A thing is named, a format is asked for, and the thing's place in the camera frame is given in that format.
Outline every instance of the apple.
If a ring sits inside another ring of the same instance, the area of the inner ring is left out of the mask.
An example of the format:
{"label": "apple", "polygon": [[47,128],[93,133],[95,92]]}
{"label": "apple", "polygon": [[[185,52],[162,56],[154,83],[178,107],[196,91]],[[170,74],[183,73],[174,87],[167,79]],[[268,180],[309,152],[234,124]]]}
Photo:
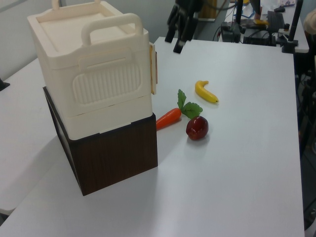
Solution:
{"label": "apple", "polygon": [[192,140],[201,139],[208,132],[208,121],[202,116],[196,116],[188,122],[186,132]]}

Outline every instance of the banana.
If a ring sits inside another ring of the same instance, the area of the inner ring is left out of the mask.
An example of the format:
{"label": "banana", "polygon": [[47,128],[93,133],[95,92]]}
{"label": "banana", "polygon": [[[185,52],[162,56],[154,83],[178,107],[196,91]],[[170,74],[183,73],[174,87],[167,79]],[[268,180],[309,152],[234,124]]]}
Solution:
{"label": "banana", "polygon": [[218,99],[216,95],[212,94],[208,90],[204,88],[205,85],[208,84],[207,80],[198,80],[196,82],[196,93],[203,98],[204,100],[211,102],[211,103],[217,103]]}

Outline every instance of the ribbed panel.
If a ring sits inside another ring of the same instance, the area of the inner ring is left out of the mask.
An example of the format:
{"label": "ribbed panel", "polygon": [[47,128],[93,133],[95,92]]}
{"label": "ribbed panel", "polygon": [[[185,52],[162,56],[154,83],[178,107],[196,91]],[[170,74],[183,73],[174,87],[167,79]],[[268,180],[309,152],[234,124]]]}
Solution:
{"label": "ribbed panel", "polygon": [[80,74],[74,79],[73,90],[76,102],[88,104],[133,92],[140,83],[139,68],[130,63]]}

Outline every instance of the dark wooden box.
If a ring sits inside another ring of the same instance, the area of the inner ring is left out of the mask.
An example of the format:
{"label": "dark wooden box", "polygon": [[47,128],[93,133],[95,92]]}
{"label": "dark wooden box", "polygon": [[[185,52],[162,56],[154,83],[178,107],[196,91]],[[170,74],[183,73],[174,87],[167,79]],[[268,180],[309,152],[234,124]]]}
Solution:
{"label": "dark wooden box", "polygon": [[55,128],[83,195],[157,167],[156,116],[70,140],[46,89]]}

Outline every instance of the carrying handle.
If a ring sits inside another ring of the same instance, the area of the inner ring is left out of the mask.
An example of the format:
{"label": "carrying handle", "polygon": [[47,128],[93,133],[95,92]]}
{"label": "carrying handle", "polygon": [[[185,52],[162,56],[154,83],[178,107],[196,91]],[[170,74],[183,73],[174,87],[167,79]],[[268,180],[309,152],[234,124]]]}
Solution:
{"label": "carrying handle", "polygon": [[135,24],[135,34],[136,35],[143,35],[143,23],[139,16],[133,13],[127,13],[119,16],[109,16],[102,20],[96,20],[89,22],[84,25],[81,31],[81,39],[83,46],[91,45],[91,32],[103,28],[109,28],[113,26],[120,26],[134,23]]}
{"label": "carrying handle", "polygon": [[[101,0],[95,0],[95,3],[100,3]],[[58,10],[59,9],[59,0],[51,0],[51,5],[53,10]]]}

